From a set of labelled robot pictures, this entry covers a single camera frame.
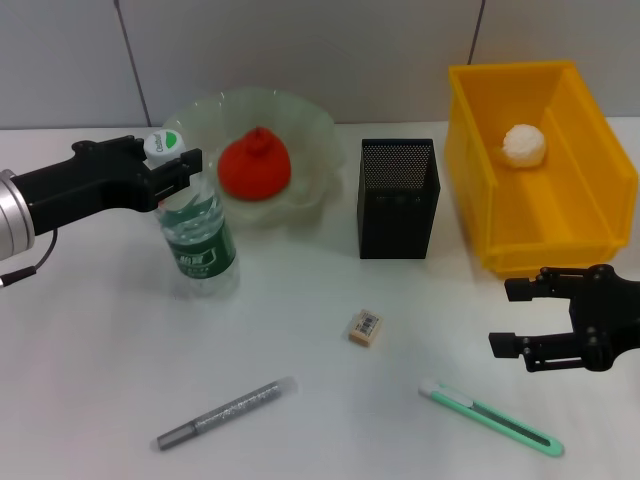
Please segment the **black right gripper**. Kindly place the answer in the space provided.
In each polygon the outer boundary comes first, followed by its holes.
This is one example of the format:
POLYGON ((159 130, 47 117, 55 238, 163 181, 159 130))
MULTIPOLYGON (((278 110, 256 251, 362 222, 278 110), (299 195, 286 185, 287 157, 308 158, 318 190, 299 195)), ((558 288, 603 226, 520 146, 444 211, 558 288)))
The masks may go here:
POLYGON ((571 300, 574 332, 490 333, 495 358, 522 357, 530 373, 580 368, 604 372, 620 355, 639 347, 639 283, 621 278, 610 265, 543 267, 533 279, 506 279, 504 287, 510 302, 571 300))

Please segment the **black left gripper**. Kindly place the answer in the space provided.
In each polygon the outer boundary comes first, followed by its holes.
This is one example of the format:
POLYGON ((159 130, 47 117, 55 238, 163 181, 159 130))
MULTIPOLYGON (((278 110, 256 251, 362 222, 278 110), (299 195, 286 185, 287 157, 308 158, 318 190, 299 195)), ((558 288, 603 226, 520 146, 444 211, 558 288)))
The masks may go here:
POLYGON ((202 171, 198 148, 174 159, 148 158, 143 140, 126 135, 72 145, 70 160, 15 176, 13 183, 26 202, 41 235, 109 209, 149 212, 158 201, 186 189, 202 171))

